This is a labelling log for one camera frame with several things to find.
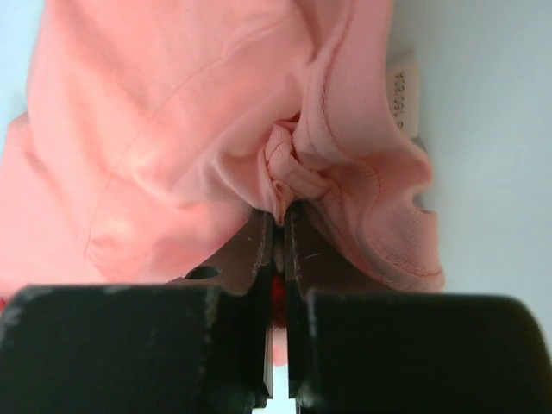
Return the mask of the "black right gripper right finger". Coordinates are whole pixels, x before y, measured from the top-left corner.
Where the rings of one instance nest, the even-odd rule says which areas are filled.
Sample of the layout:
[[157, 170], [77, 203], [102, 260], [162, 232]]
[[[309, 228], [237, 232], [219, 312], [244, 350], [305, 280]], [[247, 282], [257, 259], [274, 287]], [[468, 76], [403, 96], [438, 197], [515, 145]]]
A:
[[543, 335], [515, 298], [401, 293], [285, 217], [289, 395], [300, 413], [548, 413]]

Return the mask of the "pink t shirt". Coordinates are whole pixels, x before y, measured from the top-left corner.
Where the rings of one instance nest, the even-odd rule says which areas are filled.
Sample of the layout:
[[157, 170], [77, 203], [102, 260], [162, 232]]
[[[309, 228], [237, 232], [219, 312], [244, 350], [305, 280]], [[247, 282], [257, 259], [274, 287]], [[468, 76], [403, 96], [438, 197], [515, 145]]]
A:
[[392, 119], [390, 1], [48, 1], [1, 159], [1, 295], [186, 275], [302, 200], [391, 288], [442, 288], [426, 153]]

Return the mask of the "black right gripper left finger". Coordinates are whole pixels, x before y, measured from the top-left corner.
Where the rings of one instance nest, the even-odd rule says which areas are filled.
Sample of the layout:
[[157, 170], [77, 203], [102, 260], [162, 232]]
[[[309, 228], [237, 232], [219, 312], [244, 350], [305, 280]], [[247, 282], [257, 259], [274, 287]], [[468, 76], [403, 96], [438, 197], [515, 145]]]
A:
[[4, 413], [249, 413], [273, 395], [273, 219], [164, 285], [30, 285], [1, 316]]

